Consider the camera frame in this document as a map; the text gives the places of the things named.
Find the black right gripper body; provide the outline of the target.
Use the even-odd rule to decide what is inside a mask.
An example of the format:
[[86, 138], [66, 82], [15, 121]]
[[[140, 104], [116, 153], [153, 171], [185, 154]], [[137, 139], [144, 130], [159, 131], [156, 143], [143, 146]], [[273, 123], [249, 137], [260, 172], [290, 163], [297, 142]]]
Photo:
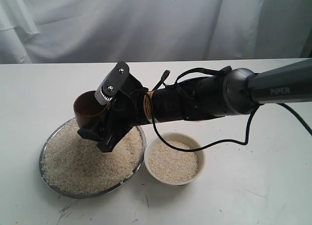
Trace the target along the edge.
[[116, 96], [109, 102], [104, 119], [103, 140], [97, 143], [102, 152], [112, 152], [119, 141], [139, 121], [139, 107], [148, 89], [131, 74]]

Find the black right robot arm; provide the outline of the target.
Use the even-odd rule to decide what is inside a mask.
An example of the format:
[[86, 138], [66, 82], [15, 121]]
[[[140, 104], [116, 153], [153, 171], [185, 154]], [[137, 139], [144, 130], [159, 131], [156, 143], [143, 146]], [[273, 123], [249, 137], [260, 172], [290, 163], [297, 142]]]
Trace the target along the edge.
[[275, 103], [286, 109], [290, 103], [312, 99], [310, 59], [263, 73], [246, 68], [221, 70], [193, 68], [186, 75], [200, 77], [165, 84], [165, 71], [149, 90], [119, 62], [96, 91], [80, 95], [74, 111], [81, 138], [95, 141], [102, 152], [112, 152], [135, 126], [171, 121], [202, 121], [229, 115], [253, 118], [258, 108]]

